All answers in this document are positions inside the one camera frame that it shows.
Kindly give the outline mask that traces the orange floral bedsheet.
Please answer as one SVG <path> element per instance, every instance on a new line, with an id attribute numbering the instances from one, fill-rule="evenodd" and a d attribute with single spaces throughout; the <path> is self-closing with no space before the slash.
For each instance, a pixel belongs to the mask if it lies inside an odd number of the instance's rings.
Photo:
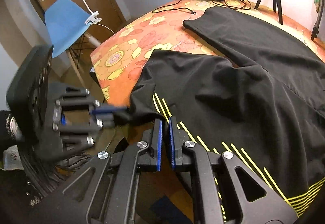
<path id="1" fill-rule="evenodd" d="M 93 51 L 91 60 L 104 97 L 109 103 L 131 106 L 131 93 L 145 64 L 155 50 L 178 51 L 197 55 L 220 55 L 219 51 L 208 46 L 198 35 L 189 33 L 183 26 L 183 22 L 198 19 L 209 8 L 229 8 L 224 5 L 210 4 L 199 0 L 188 0 L 185 6 L 190 9 L 189 12 L 174 9 L 165 10 L 160 14 L 145 14 Z M 289 21 L 283 26 L 278 26 L 269 13 L 253 10 L 237 12 L 256 17 L 282 29 L 301 41 L 324 62 L 324 46 L 310 41 L 303 34 L 302 27 L 296 22 Z M 218 151 L 217 149 L 209 149 L 202 142 L 200 136 L 192 135 L 184 123 L 178 123 L 177 120 L 176 122 L 178 129 L 185 131 L 191 140 L 202 145 L 207 151 L 217 154 L 230 151 L 234 154 L 231 150 Z M 246 161 L 240 160 L 257 175 Z M 268 182 L 264 182 L 275 191 Z"/>

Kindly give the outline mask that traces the blue plastic chair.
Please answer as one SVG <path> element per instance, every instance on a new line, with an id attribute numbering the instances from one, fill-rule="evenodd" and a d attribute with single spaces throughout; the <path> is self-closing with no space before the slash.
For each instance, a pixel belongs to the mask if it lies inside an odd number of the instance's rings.
<path id="1" fill-rule="evenodd" d="M 54 58 L 65 52 L 90 27 L 85 24 L 90 16 L 71 0 L 57 0 L 45 11 L 45 25 L 52 45 Z"/>

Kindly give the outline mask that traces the black shorts with yellow stripes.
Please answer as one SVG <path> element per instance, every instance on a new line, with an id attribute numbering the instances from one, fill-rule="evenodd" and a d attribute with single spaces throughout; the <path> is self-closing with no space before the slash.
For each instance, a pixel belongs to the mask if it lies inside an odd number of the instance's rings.
<path id="1" fill-rule="evenodd" d="M 324 62 L 297 38 L 222 7 L 183 26 L 219 56 L 155 50 L 131 93 L 135 123 L 173 115 L 231 150 L 294 208 L 324 223 Z"/>

